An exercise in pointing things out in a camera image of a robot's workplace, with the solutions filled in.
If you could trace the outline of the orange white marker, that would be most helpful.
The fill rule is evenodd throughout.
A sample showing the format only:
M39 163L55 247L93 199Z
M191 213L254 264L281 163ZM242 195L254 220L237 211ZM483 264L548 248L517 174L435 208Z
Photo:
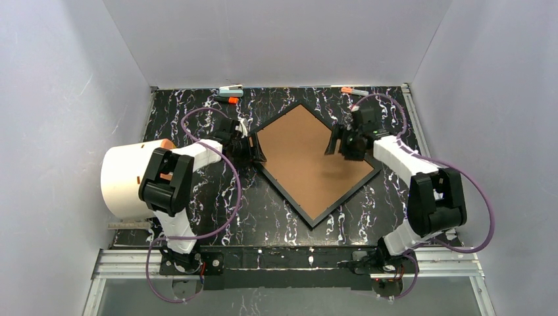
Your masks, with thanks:
M363 96L363 97L369 95L368 91L358 90L358 89L350 88L350 87L341 87L341 92L349 94L349 95L359 95L359 96Z

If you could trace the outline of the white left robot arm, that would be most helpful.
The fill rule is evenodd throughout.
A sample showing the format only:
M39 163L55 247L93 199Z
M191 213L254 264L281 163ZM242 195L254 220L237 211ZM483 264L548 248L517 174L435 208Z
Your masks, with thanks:
M244 119L221 119L206 139L176 149L153 150L138 196L161 224L166 246L178 254L189 254L199 239L188 219L188 206L195 171L224 161L264 163L266 157L256 134L249 134Z

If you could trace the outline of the white cylinder orange lid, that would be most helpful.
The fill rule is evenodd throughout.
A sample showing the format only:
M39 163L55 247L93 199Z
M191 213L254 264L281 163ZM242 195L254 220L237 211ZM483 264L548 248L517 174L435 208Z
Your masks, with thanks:
M101 168L101 192L109 211L125 221L154 217L139 198L139 188L153 151L157 148L174 149L168 139L121 145L110 148Z

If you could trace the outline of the aluminium rail frame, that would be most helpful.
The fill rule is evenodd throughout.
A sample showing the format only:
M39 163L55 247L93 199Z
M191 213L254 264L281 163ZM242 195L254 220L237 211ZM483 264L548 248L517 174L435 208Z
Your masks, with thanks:
M84 315L494 315L475 255L416 253L390 282L335 266L348 249L228 248L185 274L159 253L101 251Z

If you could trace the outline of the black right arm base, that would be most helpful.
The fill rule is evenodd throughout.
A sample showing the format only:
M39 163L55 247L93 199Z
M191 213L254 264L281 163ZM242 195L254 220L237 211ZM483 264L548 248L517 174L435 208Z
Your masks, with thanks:
M418 259L413 250L392 255L384 244L351 252L350 258L341 260L337 268L348 269L356 275L419 273Z

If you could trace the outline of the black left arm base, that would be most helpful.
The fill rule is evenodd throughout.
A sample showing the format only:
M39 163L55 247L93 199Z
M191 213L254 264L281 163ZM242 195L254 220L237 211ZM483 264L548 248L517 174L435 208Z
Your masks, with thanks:
M161 254L161 275L221 275L224 270L224 256L219 252L201 251L194 248L189 254L181 254L168 248L159 250Z

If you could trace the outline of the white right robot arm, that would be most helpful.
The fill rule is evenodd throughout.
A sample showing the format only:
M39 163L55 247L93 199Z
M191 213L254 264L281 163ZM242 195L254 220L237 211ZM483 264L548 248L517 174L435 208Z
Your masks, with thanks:
M460 172L418 158L397 136L382 128L372 109L354 110L351 118L350 124L334 125L325 153L339 153L348 161L362 161L371 154L409 189L406 219L378 241L378 251L386 259L466 223Z

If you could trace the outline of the wooden ruler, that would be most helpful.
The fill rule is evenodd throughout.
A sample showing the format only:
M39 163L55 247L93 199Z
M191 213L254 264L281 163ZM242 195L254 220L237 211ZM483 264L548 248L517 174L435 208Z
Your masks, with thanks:
M149 230L150 228L151 223L146 221L107 224L107 230Z

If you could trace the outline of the black orange marker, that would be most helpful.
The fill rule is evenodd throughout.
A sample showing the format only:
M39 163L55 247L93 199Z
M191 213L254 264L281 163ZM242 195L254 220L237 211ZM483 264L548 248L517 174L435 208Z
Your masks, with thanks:
M226 104L238 104L240 99L238 97L223 97L223 96L216 96L213 98L214 101L218 103L226 103Z

